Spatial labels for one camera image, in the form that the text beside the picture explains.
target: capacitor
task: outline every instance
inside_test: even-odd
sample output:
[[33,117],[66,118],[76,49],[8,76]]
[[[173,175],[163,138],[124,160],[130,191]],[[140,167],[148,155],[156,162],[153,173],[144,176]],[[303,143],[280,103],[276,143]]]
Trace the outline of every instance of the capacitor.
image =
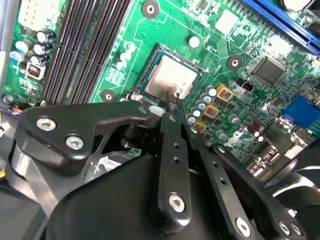
[[11,51],[9,53],[9,58],[15,62],[20,63],[26,59],[26,54],[23,52]]
[[265,140],[264,136],[259,136],[258,141],[261,143],[263,140]]
[[199,118],[201,116],[201,112],[198,110],[197,107],[191,108],[191,112],[195,118]]
[[237,126],[237,127],[240,126],[240,124],[241,124],[241,120],[236,114],[230,115],[228,117],[228,120],[230,123],[232,123],[232,125]]
[[54,41],[56,38],[56,34],[51,29],[40,30],[36,33],[36,39],[39,43],[45,44]]
[[255,129],[257,129],[260,133],[262,133],[265,130],[265,125],[263,125],[259,120],[253,120],[252,125]]
[[247,127],[248,132],[251,133],[255,138],[259,137],[260,133],[254,126],[250,125]]
[[50,43],[36,43],[33,46],[33,51],[37,55],[44,55],[46,53],[51,52],[53,49],[52,45]]
[[15,48],[22,53],[27,53],[32,49],[32,44],[28,40],[17,41],[15,43]]
[[8,105],[13,105],[15,103],[15,98],[11,95],[5,95],[2,100]]
[[127,63],[124,61],[119,61],[116,63],[115,65],[116,69],[118,69],[118,71],[124,71],[127,68]]
[[129,62],[131,60],[131,53],[129,53],[129,52],[121,53],[120,60],[125,63]]
[[126,49],[127,49],[127,52],[129,54],[132,54],[136,51],[136,45],[133,43],[133,42],[129,42],[127,45],[126,45]]
[[198,109],[199,109],[200,111],[203,111],[203,110],[206,109],[206,105],[205,105],[201,100],[196,101],[195,104],[196,104],[196,106],[198,107]]
[[188,114],[186,120],[190,125],[193,125],[196,122],[196,118],[192,114]]
[[30,58],[30,62],[34,65],[43,65],[45,63],[48,62],[48,60],[50,59],[48,54],[44,54],[44,55],[33,55]]
[[201,99],[205,104],[209,104],[211,102],[211,97],[207,93],[203,93],[201,95]]
[[217,95],[217,90],[213,86],[207,86],[205,91],[209,94],[210,97],[215,97]]
[[189,46],[191,48],[197,48],[199,47],[200,45],[200,39],[197,37],[197,36],[192,36],[190,39],[189,39]]
[[215,133],[216,137],[219,139],[219,141],[221,142],[225,142],[228,140],[228,136],[226,134],[226,132],[224,130],[218,130],[216,133]]

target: black ram slot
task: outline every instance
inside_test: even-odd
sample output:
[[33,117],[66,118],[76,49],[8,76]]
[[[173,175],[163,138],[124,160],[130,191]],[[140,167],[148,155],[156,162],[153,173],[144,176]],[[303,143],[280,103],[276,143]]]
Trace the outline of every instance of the black ram slot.
[[110,4],[106,8],[106,13],[101,26],[97,25],[97,27],[99,28],[98,34],[95,40],[91,41],[92,45],[86,51],[85,58],[83,59],[79,71],[77,72],[76,77],[74,78],[75,82],[71,90],[71,93],[68,96],[68,104],[75,104],[77,102],[77,98],[79,98],[79,94],[81,93],[82,88],[86,83],[86,78],[83,76],[88,76],[89,71],[95,62],[98,49],[102,48],[101,42],[103,41],[103,37],[105,36],[105,33],[108,31],[110,27],[110,21],[112,21],[113,19],[113,13],[119,7],[119,5],[117,5],[118,3],[119,1],[117,0],[110,1]]
[[72,33],[77,22],[79,11],[81,10],[81,6],[83,6],[83,1],[84,0],[77,0],[74,3],[72,13],[70,15],[69,21],[67,22],[67,26],[65,28],[65,32],[63,32],[63,36],[61,35],[60,45],[57,46],[56,52],[54,54],[54,58],[56,58],[56,61],[54,65],[51,64],[49,73],[46,76],[46,80],[47,80],[46,82],[49,82],[49,85],[47,87],[48,89],[47,89],[44,100],[46,101],[47,104],[50,104],[50,105],[52,104],[51,98],[57,84],[58,74],[59,74],[60,68],[64,64],[63,61],[66,54],[66,48],[72,37]]
[[86,35],[90,27],[90,23],[94,17],[94,13],[96,7],[98,5],[98,0],[88,0],[87,10],[85,11],[85,15],[81,16],[82,26],[80,27],[78,33],[76,34],[77,37],[71,41],[71,46],[68,48],[67,51],[67,58],[65,59],[63,64],[63,68],[61,69],[58,79],[58,87],[54,89],[54,104],[61,104],[63,101],[63,97],[65,92],[68,90],[71,82],[71,75],[75,70],[76,62],[80,55],[80,52],[84,46]]
[[114,26],[113,31],[108,38],[109,41],[106,48],[104,49],[104,51],[100,51],[100,53],[103,55],[101,56],[99,63],[96,65],[95,71],[92,71],[92,74],[89,75],[88,77],[89,84],[87,86],[84,86],[86,89],[83,91],[83,94],[80,96],[77,102],[78,104],[87,103],[90,100],[90,96],[93,93],[92,91],[94,90],[94,87],[99,79],[100,73],[104,67],[104,63],[108,60],[108,57],[111,53],[113,45],[119,34],[120,27],[123,24],[129,5],[130,5],[130,1],[128,1],[127,5],[123,6],[123,9],[119,14],[119,21],[116,22],[116,25]]
[[[87,50],[85,51],[84,56],[83,56],[82,59],[85,59],[85,60],[86,60],[86,59],[89,58],[89,56],[90,56],[90,54],[91,54],[91,51],[92,51],[92,49],[93,49],[93,47],[94,47],[94,44],[95,44],[95,42],[97,41],[97,40],[96,40],[97,37],[99,36],[100,32],[103,31],[102,26],[105,25],[105,19],[106,19],[108,10],[109,10],[110,7],[113,6],[113,4],[114,4],[114,1],[112,1],[112,0],[105,0],[105,1],[103,1],[102,6],[101,6],[101,13],[100,13],[100,15],[98,16],[98,19],[97,19],[96,22],[95,22],[95,26],[94,26],[94,30],[93,30],[93,35],[90,37],[90,41],[88,41],[88,44],[89,44],[89,45],[88,45]],[[77,76],[78,74],[81,74],[81,75],[82,75],[82,73],[83,73],[83,71],[84,71],[84,69],[85,69],[85,67],[86,67],[86,61],[85,61],[85,60],[83,60],[83,61],[80,62],[80,67],[77,68],[77,72],[71,71],[71,73],[75,73],[73,76],[75,76],[75,75]],[[77,86],[77,85],[78,85],[78,78],[73,77],[73,78],[71,79],[71,81],[73,81],[73,82],[71,82],[71,83],[70,83],[70,86],[68,86],[69,92],[64,92],[64,96],[62,97],[63,100],[69,99],[69,95],[73,95],[74,92],[75,92],[76,89],[77,89],[77,88],[74,87],[74,86]]]
[[120,26],[123,23],[130,2],[130,0],[121,1],[116,6],[112,19],[107,26],[107,31],[99,38],[98,47],[95,47],[92,52],[93,57],[88,62],[89,67],[86,67],[86,71],[81,76],[81,85],[78,86],[78,90],[75,92],[75,96],[71,102],[72,104],[83,103],[86,95],[92,94],[88,91],[94,87],[98,79],[97,77],[94,78],[97,76],[96,71],[99,66],[104,63],[103,60],[105,61],[110,55],[110,50],[112,49],[117,33],[120,30]]
[[58,57],[60,55],[60,46],[61,44],[63,43],[63,40],[65,38],[65,35],[66,35],[66,32],[67,32],[67,28],[69,25],[69,22],[70,22],[70,18],[72,17],[72,15],[74,14],[74,8],[75,8],[75,3],[76,3],[76,0],[69,0],[69,3],[67,5],[67,8],[66,8],[66,12],[65,12],[65,17],[64,17],[64,21],[63,21],[63,24],[62,24],[62,28],[60,30],[60,34],[59,34],[59,38],[58,38],[58,41],[57,41],[57,46],[56,46],[56,50],[55,50],[55,53],[53,55],[53,59],[51,61],[51,65],[50,65],[50,69],[48,69],[47,71],[47,74],[46,74],[46,81],[43,85],[43,90],[42,90],[42,93],[41,93],[41,98],[43,100],[46,99],[46,96],[48,94],[48,91],[49,91],[49,88],[50,88],[50,85],[51,85],[51,77],[52,77],[52,74],[54,72],[54,69],[56,67],[56,64],[57,64],[57,61],[58,61]]
[[58,92],[61,90],[60,87],[62,81],[67,81],[67,79],[63,79],[63,74],[66,70],[66,67],[68,66],[71,57],[70,50],[72,50],[75,47],[76,40],[79,37],[78,34],[80,32],[80,28],[82,27],[82,25],[86,24],[85,22],[83,22],[83,20],[88,10],[89,1],[90,0],[82,0],[82,3],[79,7],[79,11],[75,18],[75,22],[72,26],[72,30],[70,32],[67,32],[66,34],[66,43],[63,44],[62,49],[60,51],[59,60],[61,64],[54,70],[54,73],[51,78],[51,81],[54,83],[54,86],[52,88],[52,91],[50,91],[50,98],[48,99],[48,103],[50,105],[56,104]]

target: green circuit board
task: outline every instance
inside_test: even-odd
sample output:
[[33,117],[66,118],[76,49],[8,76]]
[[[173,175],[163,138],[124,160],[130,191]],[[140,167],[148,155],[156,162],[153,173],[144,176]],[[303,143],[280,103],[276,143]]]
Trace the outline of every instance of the green circuit board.
[[[69,1],[34,0],[32,6],[36,6],[37,2],[50,3],[52,10],[43,11],[45,16],[36,15],[37,18],[43,18],[43,21],[37,21],[42,23],[41,26],[36,27],[30,26],[29,22],[22,24],[24,19],[19,14],[12,50],[15,50],[15,43],[20,40],[35,44],[36,30],[51,29],[59,34]],[[125,98],[131,89],[145,93],[148,76],[163,56],[183,62],[188,69],[196,70],[196,80],[184,101],[186,115],[192,113],[196,102],[206,93],[207,86],[218,89],[224,85],[232,91],[233,96],[227,103],[217,97],[212,98],[211,103],[219,110],[214,121],[206,120],[203,115],[198,119],[205,122],[203,137],[208,146],[220,141],[217,132],[223,130],[227,136],[223,144],[245,164],[265,143],[248,132],[247,127],[253,120],[259,120],[267,127],[282,115],[283,110],[297,96],[305,94],[315,100],[320,99],[320,94],[315,89],[319,83],[320,61],[253,13],[241,0],[157,0],[153,1],[159,10],[155,17],[145,16],[145,2],[146,0],[131,1],[90,103],[103,102],[102,92],[105,90],[113,91],[116,100]],[[19,11],[26,9],[28,8],[23,6]],[[288,14],[302,25],[306,20],[320,22],[308,10]],[[198,46],[191,47],[192,37],[199,40]],[[134,52],[126,66],[119,69],[117,64],[121,62],[121,54],[127,52],[132,44],[135,46]],[[236,70],[228,66],[232,57],[237,57],[242,62]],[[273,76],[275,81],[272,83],[257,77],[258,73],[261,76],[259,70],[264,61],[272,63],[270,74],[273,70],[283,71],[278,76]],[[239,78],[249,82],[254,89],[249,92],[239,86]],[[20,103],[35,106],[42,100],[42,86],[40,82],[27,77],[26,70],[20,64],[9,61],[2,96],[10,95]],[[155,98],[149,101],[159,103]],[[230,116],[234,114],[239,118],[240,124],[230,122]]]
[[[20,1],[17,14],[12,51],[16,51],[17,41],[28,41],[33,46],[37,43],[38,30],[50,29],[59,34],[69,0]],[[25,58],[30,59],[34,53],[29,51]],[[2,96],[12,96],[17,102],[29,106],[39,104],[42,83],[26,76],[24,62],[9,59]]]
[[[263,22],[237,0],[208,0],[211,13],[202,9],[202,0],[159,0],[159,14],[148,19],[142,12],[144,0],[135,0],[119,32],[112,53],[105,63],[91,103],[102,102],[101,93],[112,90],[117,99],[124,98],[130,89],[134,89],[147,68],[157,46],[162,45],[180,57],[188,60],[205,71],[201,81],[193,88],[185,100],[186,113],[190,113],[200,95],[206,92],[206,86],[224,84],[234,96],[229,101],[235,108],[230,110],[212,101],[219,108],[220,124],[206,121],[203,133],[208,145],[218,142],[216,132],[224,130],[228,136],[225,145],[245,163],[263,142],[258,142],[246,131],[247,123],[256,119],[265,126],[271,124],[282,111],[301,94],[311,94],[319,98],[313,87],[319,82],[320,62],[315,56],[298,47],[290,39]],[[224,29],[217,29],[217,23],[225,11],[236,16],[236,24],[228,35]],[[200,45],[189,46],[189,39],[196,36]],[[121,53],[134,43],[136,51],[127,62],[124,70],[117,70]],[[243,64],[237,71],[227,66],[228,59],[240,56]],[[284,74],[272,86],[253,76],[252,72],[265,58],[270,58],[284,67]],[[236,84],[238,77],[250,81],[254,91],[249,93]],[[228,118],[237,114],[241,125],[233,126]]]

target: black capacitor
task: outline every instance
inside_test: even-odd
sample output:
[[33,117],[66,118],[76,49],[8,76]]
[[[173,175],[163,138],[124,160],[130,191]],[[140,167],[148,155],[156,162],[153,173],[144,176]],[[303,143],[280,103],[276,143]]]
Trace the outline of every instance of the black capacitor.
[[44,65],[49,61],[49,59],[50,59],[50,56],[48,54],[44,54],[44,55],[35,54],[30,58],[30,61],[34,65]]
[[40,30],[36,32],[36,39],[39,43],[45,44],[54,41],[56,38],[56,34],[51,29]]
[[51,52],[52,49],[53,49],[52,45],[48,42],[47,43],[38,42],[33,46],[33,51],[37,55],[44,55],[46,53]]

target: black bracket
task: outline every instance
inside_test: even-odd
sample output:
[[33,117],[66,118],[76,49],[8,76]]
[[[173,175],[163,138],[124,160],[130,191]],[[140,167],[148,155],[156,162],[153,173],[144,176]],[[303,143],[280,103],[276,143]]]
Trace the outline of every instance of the black bracket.
[[226,148],[214,144],[212,152],[222,159],[236,194],[247,211],[253,211],[257,229],[267,239],[307,239],[306,232],[260,183]]
[[[96,135],[110,136],[124,125],[147,125],[151,117],[148,108],[137,101],[33,107],[21,114],[14,137],[26,155],[59,174],[74,175],[84,168]],[[53,123],[38,122],[40,119]],[[69,137],[80,138],[83,146],[69,147]]]
[[176,233],[192,215],[187,143],[181,138],[181,123],[170,113],[162,116],[159,128],[150,214],[163,231]]

